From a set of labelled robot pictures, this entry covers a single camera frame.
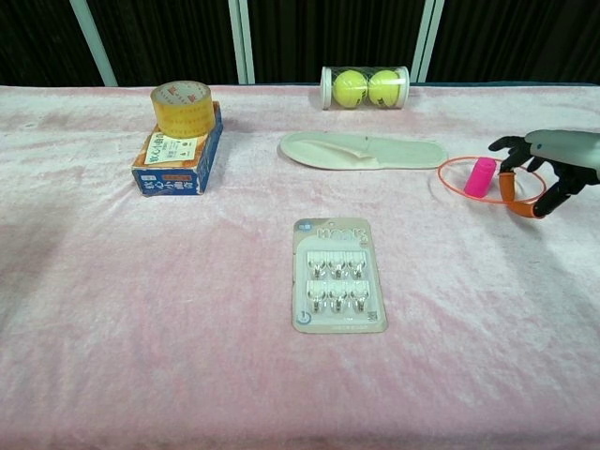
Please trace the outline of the right black grey robot hand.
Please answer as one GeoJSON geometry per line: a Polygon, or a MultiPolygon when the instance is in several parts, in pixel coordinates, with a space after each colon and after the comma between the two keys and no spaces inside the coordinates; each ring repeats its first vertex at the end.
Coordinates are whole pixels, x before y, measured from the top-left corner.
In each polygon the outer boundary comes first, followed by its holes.
{"type": "Polygon", "coordinates": [[[524,218],[544,218],[586,186],[599,184],[599,135],[595,132],[540,129],[523,137],[501,137],[488,149],[508,151],[499,170],[502,201],[524,218]],[[526,164],[526,171],[534,173],[545,163],[558,177],[556,183],[535,202],[517,200],[515,168],[526,164]]]}

